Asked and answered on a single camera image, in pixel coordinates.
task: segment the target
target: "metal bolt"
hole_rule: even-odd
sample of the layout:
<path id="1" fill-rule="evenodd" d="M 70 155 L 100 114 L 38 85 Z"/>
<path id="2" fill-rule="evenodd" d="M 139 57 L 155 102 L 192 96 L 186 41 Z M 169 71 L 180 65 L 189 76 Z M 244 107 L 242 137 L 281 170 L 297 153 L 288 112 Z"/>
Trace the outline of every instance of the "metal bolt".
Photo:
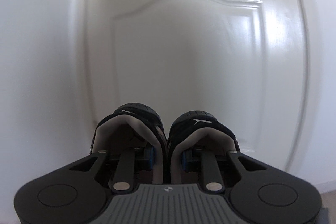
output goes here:
<path id="1" fill-rule="evenodd" d="M 223 188 L 223 185 L 221 185 L 218 182 L 210 182 L 205 186 L 209 191 L 219 191 Z"/>
<path id="2" fill-rule="evenodd" d="M 125 191 L 128 190 L 129 187 L 131 187 L 127 182 L 117 182 L 113 185 L 113 188 L 118 190 L 118 191 Z"/>

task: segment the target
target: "floor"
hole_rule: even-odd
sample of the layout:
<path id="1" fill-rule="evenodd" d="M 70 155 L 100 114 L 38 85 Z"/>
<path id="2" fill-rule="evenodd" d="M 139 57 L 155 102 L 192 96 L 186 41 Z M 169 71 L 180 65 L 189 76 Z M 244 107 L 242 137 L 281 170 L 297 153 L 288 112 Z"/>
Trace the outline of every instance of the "floor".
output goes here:
<path id="1" fill-rule="evenodd" d="M 324 208 L 329 208 L 329 224 L 336 224 L 336 191 L 322 194 Z"/>

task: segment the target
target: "baseboard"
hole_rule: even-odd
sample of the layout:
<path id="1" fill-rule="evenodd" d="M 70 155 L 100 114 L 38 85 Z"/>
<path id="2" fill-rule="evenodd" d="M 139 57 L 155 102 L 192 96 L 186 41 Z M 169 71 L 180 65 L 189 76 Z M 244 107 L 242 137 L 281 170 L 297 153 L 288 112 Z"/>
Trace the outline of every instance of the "baseboard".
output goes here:
<path id="1" fill-rule="evenodd" d="M 327 193 L 327 192 L 331 192 L 336 190 L 336 180 L 334 181 L 330 181 L 330 182 L 325 182 L 325 183 L 321 183 L 321 184 L 317 184 L 315 185 L 315 187 L 317 188 L 317 190 L 321 193 Z"/>

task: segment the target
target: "shoe lining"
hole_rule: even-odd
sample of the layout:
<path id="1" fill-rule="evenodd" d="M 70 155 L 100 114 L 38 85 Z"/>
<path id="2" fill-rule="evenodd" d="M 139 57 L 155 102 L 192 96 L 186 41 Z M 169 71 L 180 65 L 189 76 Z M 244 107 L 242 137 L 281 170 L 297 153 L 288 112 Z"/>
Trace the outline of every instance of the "shoe lining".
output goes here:
<path id="1" fill-rule="evenodd" d="M 172 184 L 197 182 L 196 172 L 186 173 L 181 167 L 181 154 L 194 145 L 205 146 L 216 155 L 226 155 L 229 150 L 236 150 L 235 142 L 225 133 L 214 128 L 200 128 L 195 130 L 183 142 L 179 143 L 172 154 L 170 162 L 170 176 Z"/>
<path id="2" fill-rule="evenodd" d="M 135 137 L 133 130 L 143 139 Z M 139 119 L 130 115 L 118 115 L 97 128 L 92 152 L 110 150 L 113 155 L 119 155 L 129 147 L 144 147 L 149 142 L 154 147 L 154 166 L 152 183 L 163 181 L 162 148 L 154 133 Z"/>

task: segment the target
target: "black shoe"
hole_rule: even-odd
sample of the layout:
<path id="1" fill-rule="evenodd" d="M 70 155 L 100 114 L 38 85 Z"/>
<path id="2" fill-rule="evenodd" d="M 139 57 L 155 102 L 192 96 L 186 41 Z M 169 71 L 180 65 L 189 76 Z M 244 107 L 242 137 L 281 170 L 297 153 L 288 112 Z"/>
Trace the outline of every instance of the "black shoe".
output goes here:
<path id="1" fill-rule="evenodd" d="M 129 103 L 99 122 L 90 153 L 107 150 L 110 155 L 121 155 L 127 148 L 145 148 L 148 144 L 154 148 L 152 172 L 142 172 L 138 182 L 159 184 L 163 182 L 167 154 L 162 121 L 150 107 Z"/>
<path id="2" fill-rule="evenodd" d="M 184 172 L 182 153 L 192 147 L 211 150 L 216 155 L 226 155 L 229 150 L 239 150 L 235 135 L 208 112 L 190 111 L 175 120 L 168 138 L 167 168 L 165 175 L 173 184 L 197 183 L 196 172 Z"/>

